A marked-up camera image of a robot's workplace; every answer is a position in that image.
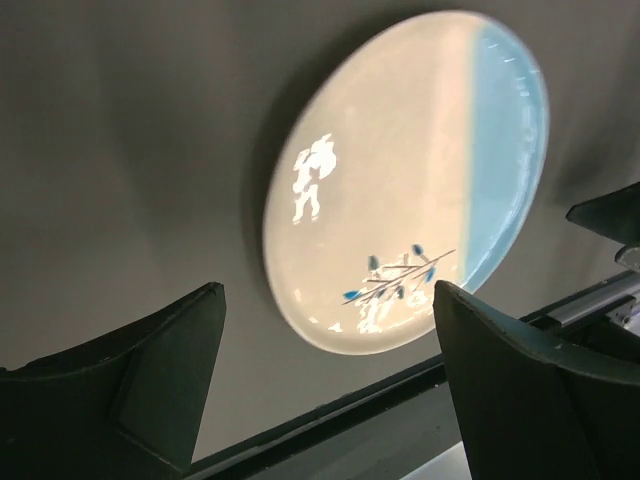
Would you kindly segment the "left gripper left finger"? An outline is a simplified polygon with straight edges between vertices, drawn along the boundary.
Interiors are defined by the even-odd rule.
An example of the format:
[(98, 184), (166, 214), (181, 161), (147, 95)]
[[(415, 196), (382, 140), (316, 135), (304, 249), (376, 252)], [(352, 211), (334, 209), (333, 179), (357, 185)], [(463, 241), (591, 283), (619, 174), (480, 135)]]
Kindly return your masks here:
[(180, 479), (226, 315), (211, 282), (86, 343), (1, 373), (5, 479)]

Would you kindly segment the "blue and cream plate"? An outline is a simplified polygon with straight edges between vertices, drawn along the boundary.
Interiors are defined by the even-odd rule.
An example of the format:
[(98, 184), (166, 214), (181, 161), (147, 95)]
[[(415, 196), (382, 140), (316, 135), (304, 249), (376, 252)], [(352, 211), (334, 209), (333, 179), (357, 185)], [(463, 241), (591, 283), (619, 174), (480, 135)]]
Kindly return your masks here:
[(434, 328), (434, 286), (477, 291), (513, 245), (545, 163), (543, 74), (503, 23), (443, 10), (351, 53), (275, 165), (263, 259), (309, 344), (368, 355)]

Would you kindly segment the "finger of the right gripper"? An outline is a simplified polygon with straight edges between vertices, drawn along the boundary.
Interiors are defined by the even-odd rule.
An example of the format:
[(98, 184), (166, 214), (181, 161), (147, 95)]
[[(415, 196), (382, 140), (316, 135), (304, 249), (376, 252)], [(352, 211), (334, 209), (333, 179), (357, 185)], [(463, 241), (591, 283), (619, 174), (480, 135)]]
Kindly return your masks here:
[(620, 243), (615, 262), (639, 272), (639, 183), (570, 208), (566, 219), (599, 236)]

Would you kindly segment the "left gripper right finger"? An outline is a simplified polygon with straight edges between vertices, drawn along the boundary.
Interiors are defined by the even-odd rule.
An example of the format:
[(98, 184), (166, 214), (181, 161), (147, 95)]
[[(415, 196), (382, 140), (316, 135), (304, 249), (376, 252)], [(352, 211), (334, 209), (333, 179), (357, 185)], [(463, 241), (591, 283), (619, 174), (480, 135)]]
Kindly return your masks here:
[(435, 286), (444, 367), (475, 479), (635, 479), (639, 338), (596, 314), (541, 329)]

